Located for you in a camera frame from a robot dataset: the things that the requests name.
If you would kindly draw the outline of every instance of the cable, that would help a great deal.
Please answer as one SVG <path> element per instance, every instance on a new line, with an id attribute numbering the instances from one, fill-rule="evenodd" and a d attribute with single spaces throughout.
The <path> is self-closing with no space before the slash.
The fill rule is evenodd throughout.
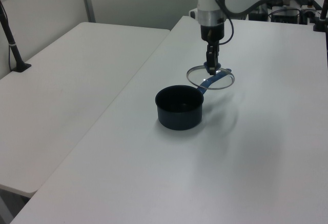
<path id="1" fill-rule="evenodd" d="M 271 12 L 268 16 L 279 13 L 279 12 L 289 11 L 289 10 L 297 10 L 299 13 L 301 12 L 301 10 L 299 10 L 299 9 L 282 9 L 282 10 L 276 10 L 274 12 Z"/>
<path id="2" fill-rule="evenodd" d="M 231 29 L 232 29 L 231 36 L 230 36 L 230 38 L 229 38 L 226 42 L 219 43 L 219 41 L 217 41 L 217 44 L 218 44 L 219 46 L 221 46 L 221 45 L 225 45 L 226 43 L 228 43 L 228 42 L 231 41 L 232 37 L 234 36 L 235 30 L 234 30 L 234 25 L 233 25 L 233 23 L 232 23 L 232 21 L 231 21 L 230 16 L 228 15 L 226 9 L 222 6 L 222 4 L 220 3 L 219 0 L 215 0 L 215 2 L 216 2 L 217 5 L 220 7 L 220 9 L 224 12 L 225 16 L 228 18 L 228 20 L 229 20 L 229 22 L 230 22 L 230 24 L 231 24 Z"/>
<path id="3" fill-rule="evenodd" d="M 9 64 L 9 69 L 10 69 L 10 72 L 12 71 L 11 69 L 11 66 L 10 66 L 10 46 L 8 46 L 8 64 Z"/>
<path id="4" fill-rule="evenodd" d="M 5 10 L 4 5 L 1 3 L 1 1 L 0 1 L 0 6 L 1 6 L 1 9 L 2 9 L 2 11 L 4 12 L 4 14 L 5 14 L 5 16 L 6 16 L 6 20 L 7 20 L 7 22 L 8 22 L 7 12 L 6 12 L 6 10 Z"/>

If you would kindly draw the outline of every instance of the blue pot handle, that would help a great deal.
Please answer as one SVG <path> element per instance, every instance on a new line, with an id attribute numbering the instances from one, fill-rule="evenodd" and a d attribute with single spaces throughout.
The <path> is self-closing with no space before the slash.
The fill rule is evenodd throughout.
<path id="1" fill-rule="evenodd" d="M 210 87 L 211 84 L 213 84 L 214 82 L 217 82 L 219 79 L 222 79 L 223 77 L 225 77 L 227 74 L 223 71 L 221 71 L 220 73 L 216 74 L 216 75 L 213 75 L 212 77 L 204 80 L 202 82 L 202 84 L 200 84 L 200 86 L 202 87 L 198 87 L 197 89 L 202 93 L 204 94 L 206 92 L 206 88 Z"/>

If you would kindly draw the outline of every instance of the white wall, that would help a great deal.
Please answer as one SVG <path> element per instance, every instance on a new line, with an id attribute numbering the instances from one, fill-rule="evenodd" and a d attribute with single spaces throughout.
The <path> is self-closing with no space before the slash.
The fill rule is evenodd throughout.
<path id="1" fill-rule="evenodd" d="M 91 0 L 96 22 L 172 29 L 197 0 Z"/>
<path id="2" fill-rule="evenodd" d="M 7 0 L 3 4 L 24 61 L 88 21 L 83 0 Z M 8 42 L 0 27 L 0 78 L 8 73 Z"/>

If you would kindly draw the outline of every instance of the white table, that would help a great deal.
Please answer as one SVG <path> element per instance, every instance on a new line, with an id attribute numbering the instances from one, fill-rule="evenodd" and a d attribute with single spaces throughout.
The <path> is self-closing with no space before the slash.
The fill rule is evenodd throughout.
<path id="1" fill-rule="evenodd" d="M 154 102 L 204 62 L 199 25 L 183 17 L 13 224 L 326 224 L 325 35 L 234 25 L 219 59 L 236 82 L 204 95 L 199 126 L 164 128 Z"/>
<path id="2" fill-rule="evenodd" d="M 82 23 L 0 80 L 0 188 L 31 197 L 168 35 Z"/>

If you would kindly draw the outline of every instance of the black saucepan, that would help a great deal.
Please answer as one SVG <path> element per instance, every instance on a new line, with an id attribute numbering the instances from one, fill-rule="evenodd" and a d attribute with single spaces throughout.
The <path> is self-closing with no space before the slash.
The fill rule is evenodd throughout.
<path id="1" fill-rule="evenodd" d="M 209 87 L 226 75 L 224 72 L 213 75 L 201 86 Z M 206 88 L 202 87 L 178 85 L 161 90 L 155 97 L 160 123 L 172 130 L 187 130 L 197 126 L 201 121 L 203 94 L 206 92 Z"/>

